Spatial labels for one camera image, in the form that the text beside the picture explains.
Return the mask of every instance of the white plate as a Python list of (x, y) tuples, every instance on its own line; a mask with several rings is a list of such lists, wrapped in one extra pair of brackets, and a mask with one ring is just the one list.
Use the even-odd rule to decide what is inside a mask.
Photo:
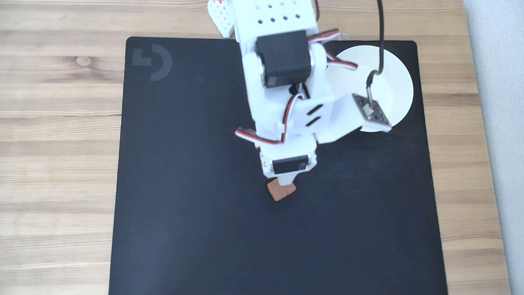
[[(379, 49), (376, 46), (361, 45), (348, 48), (337, 55), (342, 60), (358, 64), (356, 71), (338, 66), (328, 66), (326, 76), (336, 98), (347, 93), (366, 94), (366, 80), (369, 72), (378, 68)], [(391, 126), (398, 124), (408, 114), (413, 102), (413, 81), (408, 69), (391, 52), (384, 50), (384, 70), (375, 76), (371, 86), (373, 99), (378, 101)], [(378, 129), (362, 128), (364, 132)]]

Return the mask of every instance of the ventilation hole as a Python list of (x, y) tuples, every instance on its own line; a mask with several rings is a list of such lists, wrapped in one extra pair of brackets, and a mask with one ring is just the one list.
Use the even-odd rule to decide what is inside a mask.
[(312, 115), (314, 112), (318, 111), (322, 106), (323, 104), (319, 104), (318, 106), (314, 107), (313, 109), (311, 109), (311, 111), (308, 112), (308, 115)]
[(317, 122), (320, 119), (320, 116), (316, 117), (315, 119), (309, 121), (309, 123), (306, 124), (306, 127), (309, 127), (313, 125), (313, 123)]

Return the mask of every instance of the black cable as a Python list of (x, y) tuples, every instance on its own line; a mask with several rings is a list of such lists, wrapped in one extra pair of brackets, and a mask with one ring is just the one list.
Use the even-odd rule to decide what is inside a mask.
[(382, 74), (382, 70), (384, 70), (384, 8), (382, 6), (382, 0), (377, 0), (377, 5), (380, 25), (379, 63), (378, 70), (373, 70), (369, 73), (366, 81), (366, 88), (371, 87), (371, 84), (373, 83), (373, 77), (375, 75), (379, 76)]
[(315, 10), (316, 10), (316, 21), (318, 22), (320, 18), (319, 0), (315, 0)]

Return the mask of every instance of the black mouse pad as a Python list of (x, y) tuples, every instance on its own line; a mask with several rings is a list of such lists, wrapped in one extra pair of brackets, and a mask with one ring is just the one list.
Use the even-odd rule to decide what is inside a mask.
[(254, 125), (238, 44), (130, 38), (109, 294), (447, 294), (417, 46), (386, 49), (414, 82), (406, 118), (319, 145), (274, 202), (234, 135)]

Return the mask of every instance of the wood grain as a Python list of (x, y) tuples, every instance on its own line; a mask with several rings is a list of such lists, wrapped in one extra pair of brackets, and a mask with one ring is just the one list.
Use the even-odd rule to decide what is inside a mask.
[[(462, 1), (384, 5), (419, 47), (450, 294), (509, 294)], [(320, 6), (322, 29), (377, 38), (375, 1)], [(129, 36), (220, 37), (204, 0), (0, 2), (2, 294), (107, 294)]]

